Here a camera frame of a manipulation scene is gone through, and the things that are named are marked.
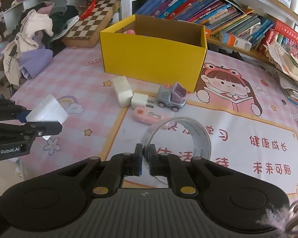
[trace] red book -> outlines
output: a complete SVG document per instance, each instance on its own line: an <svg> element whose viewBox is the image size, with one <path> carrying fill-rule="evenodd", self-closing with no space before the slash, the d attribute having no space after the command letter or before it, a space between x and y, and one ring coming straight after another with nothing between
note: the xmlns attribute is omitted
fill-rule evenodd
<svg viewBox="0 0 298 238"><path fill-rule="evenodd" d="M266 45L267 43L270 44L271 43L271 40L273 38L273 35L274 35L274 30L273 29L269 29L266 34L265 34L265 37L263 38L263 40L261 41L262 44Z"/></svg>
<svg viewBox="0 0 298 238"><path fill-rule="evenodd" d="M258 52L263 54L266 51L266 48L264 47L264 45L267 45L267 43L270 44L273 41L274 33L275 31L271 28L266 32L265 37L263 38L263 40L261 41L261 44L257 48Z"/></svg>
<svg viewBox="0 0 298 238"><path fill-rule="evenodd" d="M171 20L174 18L176 15L178 15L180 12L182 12L185 8L188 6L191 6L192 3L194 3L196 0L187 0L186 2L182 3L178 8L176 8L172 13L170 13L167 17L166 20Z"/></svg>
<svg viewBox="0 0 298 238"><path fill-rule="evenodd" d="M298 33L280 20L276 20L274 30L298 44Z"/></svg>
<svg viewBox="0 0 298 238"><path fill-rule="evenodd" d="M209 11L212 11L213 9L217 8L218 6L221 6L223 3L221 1L218 1L211 6L207 7L205 10L198 12L197 14L193 15L188 21L190 22L196 22L199 20L199 17L206 14Z"/></svg>

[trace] cardboard box flap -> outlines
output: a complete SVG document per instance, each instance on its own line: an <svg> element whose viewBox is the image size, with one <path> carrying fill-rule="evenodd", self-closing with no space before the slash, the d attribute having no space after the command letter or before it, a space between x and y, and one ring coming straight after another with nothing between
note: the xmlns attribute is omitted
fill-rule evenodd
<svg viewBox="0 0 298 238"><path fill-rule="evenodd" d="M136 35L157 37L201 47L202 25L136 15Z"/></svg>

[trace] purple clothing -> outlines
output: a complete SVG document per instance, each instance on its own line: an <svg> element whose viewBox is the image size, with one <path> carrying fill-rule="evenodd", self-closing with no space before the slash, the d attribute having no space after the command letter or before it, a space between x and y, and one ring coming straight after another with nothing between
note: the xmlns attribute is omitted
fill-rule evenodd
<svg viewBox="0 0 298 238"><path fill-rule="evenodd" d="M36 77L52 60L53 52L45 49L31 50L22 53L18 59L19 67L26 79Z"/></svg>

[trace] pink eraser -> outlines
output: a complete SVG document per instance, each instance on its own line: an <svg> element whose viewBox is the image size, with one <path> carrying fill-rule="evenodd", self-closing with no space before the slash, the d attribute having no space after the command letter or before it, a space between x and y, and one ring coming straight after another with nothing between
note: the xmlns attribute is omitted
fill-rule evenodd
<svg viewBox="0 0 298 238"><path fill-rule="evenodd" d="M147 107L136 107L133 111L133 118L137 121L144 122L147 124L155 124L161 120L169 118L169 116L153 112L151 109ZM165 124L164 126L162 126L162 128L167 129L168 124Z"/></svg>

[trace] roll of tape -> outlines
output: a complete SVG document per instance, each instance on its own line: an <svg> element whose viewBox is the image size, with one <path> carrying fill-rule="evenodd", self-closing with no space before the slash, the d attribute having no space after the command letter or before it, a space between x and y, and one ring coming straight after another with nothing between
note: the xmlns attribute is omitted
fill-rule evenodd
<svg viewBox="0 0 298 238"><path fill-rule="evenodd" d="M141 144L145 153L145 165L149 169L148 165L148 153L149 146L156 132L165 124L171 122L177 122L185 127L189 132L193 140L193 156L203 157L210 160L211 157L211 140L206 129L196 120L189 117L172 117L164 121L159 121L156 124L151 125L142 137ZM167 185L167 179L163 176L155 176L155 178L162 184Z"/></svg>

